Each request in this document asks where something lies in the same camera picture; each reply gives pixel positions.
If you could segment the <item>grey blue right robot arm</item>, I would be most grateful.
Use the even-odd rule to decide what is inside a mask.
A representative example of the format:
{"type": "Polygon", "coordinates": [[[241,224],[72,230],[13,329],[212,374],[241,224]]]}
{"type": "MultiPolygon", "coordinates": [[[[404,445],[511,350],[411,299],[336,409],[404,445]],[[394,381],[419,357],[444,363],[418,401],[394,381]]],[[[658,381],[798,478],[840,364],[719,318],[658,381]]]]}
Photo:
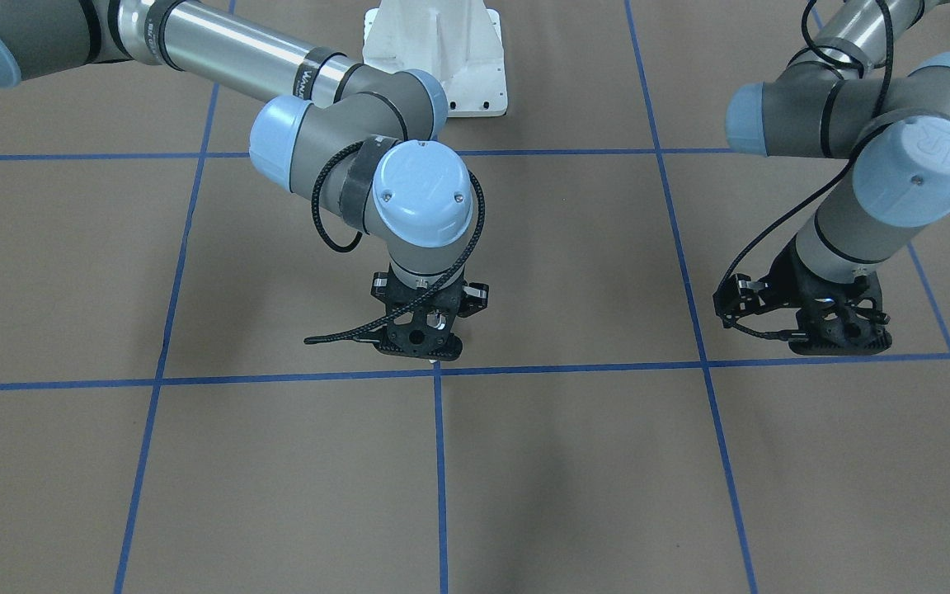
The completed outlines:
{"type": "Polygon", "coordinates": [[[464,278],[485,225],[479,181],[438,142],[444,88],[430,73],[386,73],[200,1],[0,1],[0,89],[125,61],[192,73],[263,101],[254,168],[310,202],[332,251],[381,239],[388,270],[372,295],[384,316],[307,345],[370,343],[386,355],[453,361],[457,318],[489,304],[464,278]]]}

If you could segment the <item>white metal robot base mount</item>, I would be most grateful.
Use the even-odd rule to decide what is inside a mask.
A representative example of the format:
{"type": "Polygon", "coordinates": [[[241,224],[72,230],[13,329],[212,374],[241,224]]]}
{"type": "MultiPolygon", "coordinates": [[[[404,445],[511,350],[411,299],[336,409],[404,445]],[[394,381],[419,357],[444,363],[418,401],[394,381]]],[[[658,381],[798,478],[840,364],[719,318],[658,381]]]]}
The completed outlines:
{"type": "Polygon", "coordinates": [[[364,15],[362,57],[384,72],[432,75],[452,118],[508,111],[501,17],[482,1],[382,1],[364,15]]]}

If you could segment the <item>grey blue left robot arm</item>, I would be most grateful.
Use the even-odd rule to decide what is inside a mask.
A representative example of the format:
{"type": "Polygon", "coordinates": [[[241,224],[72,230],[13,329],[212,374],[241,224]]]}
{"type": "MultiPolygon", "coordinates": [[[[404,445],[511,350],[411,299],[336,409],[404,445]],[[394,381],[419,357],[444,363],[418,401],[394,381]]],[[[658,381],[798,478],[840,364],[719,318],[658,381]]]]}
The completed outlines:
{"type": "Polygon", "coordinates": [[[723,327],[799,355],[892,346],[876,271],[950,214],[950,52],[905,76],[895,41],[934,1],[849,1],[773,82],[740,87],[725,133],[760,157],[836,158],[818,207],[759,279],[727,271],[713,295],[723,327]]]}

